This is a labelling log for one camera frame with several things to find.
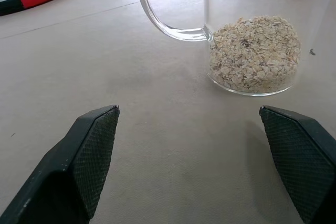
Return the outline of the oats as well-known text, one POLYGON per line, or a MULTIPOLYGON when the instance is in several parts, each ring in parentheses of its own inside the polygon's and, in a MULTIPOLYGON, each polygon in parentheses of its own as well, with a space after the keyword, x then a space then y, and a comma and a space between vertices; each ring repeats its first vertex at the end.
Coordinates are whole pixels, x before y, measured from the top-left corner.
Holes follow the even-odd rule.
POLYGON ((266 94, 292 85, 301 42, 291 23, 279 16, 240 18, 213 33, 209 76, 243 93, 266 94))

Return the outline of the clear glass mug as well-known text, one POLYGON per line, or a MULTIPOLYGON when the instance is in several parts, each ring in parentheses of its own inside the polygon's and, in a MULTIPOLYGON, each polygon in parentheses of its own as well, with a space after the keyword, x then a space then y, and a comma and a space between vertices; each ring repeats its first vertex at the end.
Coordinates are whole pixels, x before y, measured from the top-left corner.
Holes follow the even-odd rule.
POLYGON ((213 33, 226 24, 236 23, 240 18, 252 19, 259 16, 279 16, 292 24, 301 42, 301 57, 292 85, 282 91, 266 94, 251 94, 221 88, 242 95, 262 97, 281 93, 293 86, 302 71, 302 65, 311 50, 311 45, 330 0, 203 0, 204 25, 200 28, 181 29, 162 22, 153 11, 149 0, 140 0, 143 10, 152 24, 167 36, 205 44, 206 72, 209 71, 209 47, 213 33))

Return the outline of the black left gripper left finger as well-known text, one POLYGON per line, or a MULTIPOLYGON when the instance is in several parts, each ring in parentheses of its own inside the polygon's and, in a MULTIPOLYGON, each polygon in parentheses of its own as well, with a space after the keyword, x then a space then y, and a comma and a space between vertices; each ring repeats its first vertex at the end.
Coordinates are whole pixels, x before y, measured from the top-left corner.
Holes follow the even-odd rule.
POLYGON ((38 163, 0 224, 89 224, 110 168, 117 105, 78 117, 38 163))

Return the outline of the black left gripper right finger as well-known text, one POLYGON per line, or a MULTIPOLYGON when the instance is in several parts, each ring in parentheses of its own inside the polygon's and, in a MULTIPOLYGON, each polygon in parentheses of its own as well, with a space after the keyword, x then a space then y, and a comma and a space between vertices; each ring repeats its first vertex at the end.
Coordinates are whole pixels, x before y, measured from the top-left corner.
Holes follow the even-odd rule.
POLYGON ((259 115, 277 172, 304 224, 336 224, 336 139, 294 111, 265 105, 259 115))

